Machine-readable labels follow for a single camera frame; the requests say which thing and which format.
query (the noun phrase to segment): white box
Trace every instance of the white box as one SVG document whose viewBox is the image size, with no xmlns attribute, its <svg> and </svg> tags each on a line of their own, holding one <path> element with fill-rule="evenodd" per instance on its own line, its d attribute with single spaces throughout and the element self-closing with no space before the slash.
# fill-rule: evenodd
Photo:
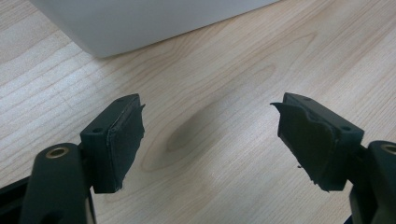
<svg viewBox="0 0 396 224">
<path fill-rule="evenodd" d="M 31 0 L 82 49 L 107 57 L 278 0 Z"/>
</svg>

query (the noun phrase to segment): wood grain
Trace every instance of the wood grain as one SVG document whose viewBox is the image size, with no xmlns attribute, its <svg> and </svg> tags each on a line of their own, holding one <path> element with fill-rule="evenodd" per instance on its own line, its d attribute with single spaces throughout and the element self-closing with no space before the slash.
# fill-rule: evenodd
<svg viewBox="0 0 396 224">
<path fill-rule="evenodd" d="M 348 193 L 315 186 L 269 106 L 316 99 L 396 141 L 396 1 L 284 0 L 106 59 L 29 2 L 0 2 L 0 186 L 35 155 L 138 92 L 145 138 L 124 189 L 94 195 L 99 223 L 344 223 Z"/>
</svg>

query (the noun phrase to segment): black plastic part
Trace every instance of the black plastic part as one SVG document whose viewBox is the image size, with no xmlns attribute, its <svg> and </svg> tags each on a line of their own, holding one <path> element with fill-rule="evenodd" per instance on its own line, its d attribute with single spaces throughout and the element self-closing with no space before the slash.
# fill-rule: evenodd
<svg viewBox="0 0 396 224">
<path fill-rule="evenodd" d="M 349 194 L 353 222 L 356 224 L 370 224 L 378 207 L 371 191 L 361 192 L 356 186 Z"/>
<path fill-rule="evenodd" d="M 138 94 L 121 97 L 81 132 L 95 193 L 114 193 L 122 188 L 144 135 L 142 110 Z"/>
<path fill-rule="evenodd" d="M 78 146 L 64 143 L 35 158 L 20 223 L 94 223 L 90 185 Z"/>
<path fill-rule="evenodd" d="M 29 177 L 0 189 L 0 223 L 18 223 Z"/>
<path fill-rule="evenodd" d="M 273 103 L 280 113 L 278 136 L 323 190 L 342 190 L 350 154 L 358 152 L 364 131 L 316 101 L 285 93 Z"/>
<path fill-rule="evenodd" d="M 372 223 L 396 223 L 396 144 L 372 142 L 365 164 L 378 204 Z"/>
<path fill-rule="evenodd" d="M 350 216 L 350 217 L 346 220 L 346 222 L 344 222 L 344 224 L 353 224 L 352 216 Z"/>
</svg>

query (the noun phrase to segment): table surface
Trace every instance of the table surface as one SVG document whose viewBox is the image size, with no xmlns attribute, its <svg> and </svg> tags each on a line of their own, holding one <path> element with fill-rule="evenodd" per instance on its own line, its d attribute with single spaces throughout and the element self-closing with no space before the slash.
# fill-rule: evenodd
<svg viewBox="0 0 396 224">
<path fill-rule="evenodd" d="M 396 1 L 284 0 L 106 59 L 24 0 L 0 2 L 0 186 L 35 155 L 138 92 L 145 138 L 124 188 L 94 195 L 98 223 L 344 223 L 276 136 L 269 104 L 311 97 L 396 141 Z"/>
</svg>

